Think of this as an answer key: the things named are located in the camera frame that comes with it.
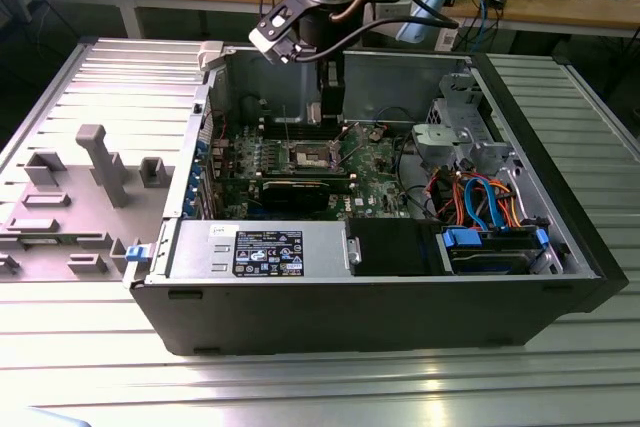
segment blue latch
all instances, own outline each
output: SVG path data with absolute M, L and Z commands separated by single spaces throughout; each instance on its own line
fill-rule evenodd
M 209 145 L 204 140 L 196 141 L 196 155 L 206 154 L 209 151 Z
M 127 247 L 124 258 L 127 262 L 148 262 L 153 258 L 155 244 L 140 244 Z
M 442 235 L 445 247 L 480 247 L 482 238 L 480 233 L 474 229 L 447 229 Z
M 193 205 L 191 205 L 189 202 L 185 201 L 184 204 L 182 204 L 182 213 L 186 214 L 187 217 L 191 217 L 191 216 L 193 216 L 193 214 L 196 213 L 196 211 L 193 208 Z
M 536 230 L 536 236 L 538 237 L 538 240 L 543 247 L 549 245 L 549 236 L 543 229 Z

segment gray plastic panel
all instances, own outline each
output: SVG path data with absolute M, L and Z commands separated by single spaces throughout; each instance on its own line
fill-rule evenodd
M 90 242 L 30 243 L 26 250 L 15 248 L 20 243 L 2 242 L 1 253 L 11 255 L 20 268 L 0 274 L 0 282 L 119 279 L 122 259 L 116 255 L 114 262 L 109 255 L 113 242 L 117 239 L 126 248 L 136 239 L 146 243 L 157 238 L 168 186 L 144 188 L 138 168 L 143 159 L 156 158 L 169 175 L 173 173 L 194 94 L 202 84 L 196 59 L 199 44 L 101 39 L 83 49 L 39 106 L 35 121 L 21 127 L 21 142 L 0 171 L 0 232 L 15 219 L 18 225 L 29 219 L 55 219 L 56 234 L 106 233 L 110 240 L 99 247 Z M 76 142 L 85 124 L 105 128 L 106 148 L 117 152 L 127 169 L 128 201 L 123 208 L 111 206 L 90 173 L 91 159 Z M 51 172 L 57 186 L 37 190 L 24 165 L 34 152 L 44 151 L 55 152 L 67 170 Z M 25 205 L 27 195 L 43 193 L 66 194 L 69 201 L 61 206 Z M 72 254 L 100 254 L 106 271 L 74 272 L 67 265 Z

